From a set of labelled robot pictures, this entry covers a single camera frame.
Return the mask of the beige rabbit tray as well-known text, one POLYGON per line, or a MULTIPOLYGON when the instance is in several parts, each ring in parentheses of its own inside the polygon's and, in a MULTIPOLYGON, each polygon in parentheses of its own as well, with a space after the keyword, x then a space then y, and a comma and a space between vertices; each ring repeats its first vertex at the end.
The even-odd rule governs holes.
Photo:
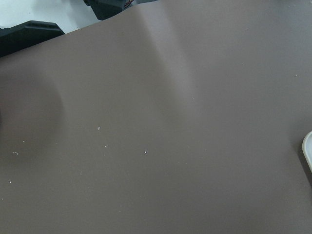
POLYGON ((312 131, 306 134, 302 142, 302 151, 305 160, 308 164, 310 171, 312 172, 312 131))

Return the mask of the black perforated device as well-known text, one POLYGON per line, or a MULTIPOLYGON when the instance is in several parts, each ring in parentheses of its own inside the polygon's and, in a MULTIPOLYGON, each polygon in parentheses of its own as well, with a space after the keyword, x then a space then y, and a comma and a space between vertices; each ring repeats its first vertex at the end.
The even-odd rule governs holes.
POLYGON ((53 22, 30 20, 0 30, 0 56, 6 56, 44 41, 64 35, 53 22))

